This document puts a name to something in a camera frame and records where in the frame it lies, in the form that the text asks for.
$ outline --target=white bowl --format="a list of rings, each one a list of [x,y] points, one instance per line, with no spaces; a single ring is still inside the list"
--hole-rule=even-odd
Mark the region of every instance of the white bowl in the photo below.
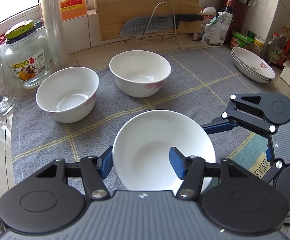
[[[145,50],[122,52],[111,59],[109,68],[120,90],[137,98],[155,94],[171,72],[165,58]]]
[[[238,63],[239,63],[243,68],[247,69],[248,71],[250,71],[251,73],[253,73],[255,76],[259,77],[260,79],[266,80],[266,81],[268,81],[268,82],[273,81],[272,79],[262,77],[262,76],[259,74],[258,71],[253,71],[253,69],[250,69],[249,67],[247,67],[246,65],[244,65],[243,62],[240,61],[240,60],[237,58],[237,56],[235,56],[235,54],[234,54],[233,52],[232,52],[232,57],[233,57],[236,61],[238,61]]]
[[[98,84],[98,75],[89,68],[65,68],[43,81],[36,103],[58,122],[76,122],[93,109]]]
[[[261,84],[265,84],[265,83],[269,83],[271,81],[267,81],[267,80],[264,80],[258,76],[255,75],[255,73],[251,72],[248,68],[244,67],[242,64],[240,64],[237,59],[235,57],[233,57],[233,60],[234,60],[234,64],[235,66],[247,77],[249,77],[250,79],[258,82],[258,83],[261,83]]]
[[[240,47],[234,47],[232,53],[239,59],[242,65],[249,68],[250,71],[258,73],[263,78],[271,80],[275,78],[275,72],[272,68],[262,58],[251,51]]]
[[[177,147],[184,156],[196,155],[215,162],[208,135],[194,120],[177,112],[152,110],[141,113],[118,132],[113,145],[113,164],[127,190],[173,190],[182,180],[169,162],[169,150]],[[202,191],[211,178],[204,178]]]

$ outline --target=wooden cutting board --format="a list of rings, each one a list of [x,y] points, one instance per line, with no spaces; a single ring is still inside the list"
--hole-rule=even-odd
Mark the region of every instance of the wooden cutting board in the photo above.
[[[200,14],[198,0],[95,0],[101,40],[119,37],[122,26],[130,19],[150,16],[160,2],[169,2],[175,13]],[[160,5],[155,15],[172,14],[170,6]],[[177,29],[180,33],[200,32],[200,22],[180,22]]]

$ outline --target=knife handle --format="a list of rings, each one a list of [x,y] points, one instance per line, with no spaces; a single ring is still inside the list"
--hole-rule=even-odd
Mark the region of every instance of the knife handle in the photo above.
[[[176,29],[178,29],[179,22],[194,22],[194,21],[203,21],[204,17],[195,14],[195,13],[187,13],[187,14],[175,14],[175,21],[176,21]]]

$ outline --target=cloth mat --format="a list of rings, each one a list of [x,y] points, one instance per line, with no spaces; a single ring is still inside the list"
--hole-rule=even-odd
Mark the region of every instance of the cloth mat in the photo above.
[[[244,76],[235,67],[230,49],[225,47],[186,49],[161,55],[170,62],[171,75],[160,91],[148,98],[133,98],[121,92],[108,67],[96,70],[100,78],[96,104],[87,117],[75,123],[53,120],[37,106],[35,91],[18,98],[12,125],[15,182],[21,182],[56,158],[77,162],[88,155],[100,156],[113,145],[120,128],[144,111],[172,110],[198,124],[206,124],[221,115],[233,93],[275,92],[271,85],[259,84]],[[212,134],[210,139],[217,162],[229,156],[247,169],[264,157],[267,148],[264,138],[241,127]],[[114,168],[104,183],[111,194],[125,189]],[[69,184],[84,192],[80,179],[71,179]]]

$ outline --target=soy sauce bottle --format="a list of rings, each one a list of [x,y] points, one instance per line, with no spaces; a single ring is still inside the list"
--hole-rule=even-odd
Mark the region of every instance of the soy sauce bottle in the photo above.
[[[232,23],[234,21],[234,15],[233,15],[233,6],[234,6],[234,1],[235,0],[227,0],[226,2],[226,8],[221,10],[221,12],[228,12],[230,14],[232,14],[232,21],[230,22],[230,25],[229,25],[229,28],[228,28],[228,31],[226,33],[226,37],[225,37],[225,41],[228,40],[229,38],[229,35],[231,34],[232,32]]]

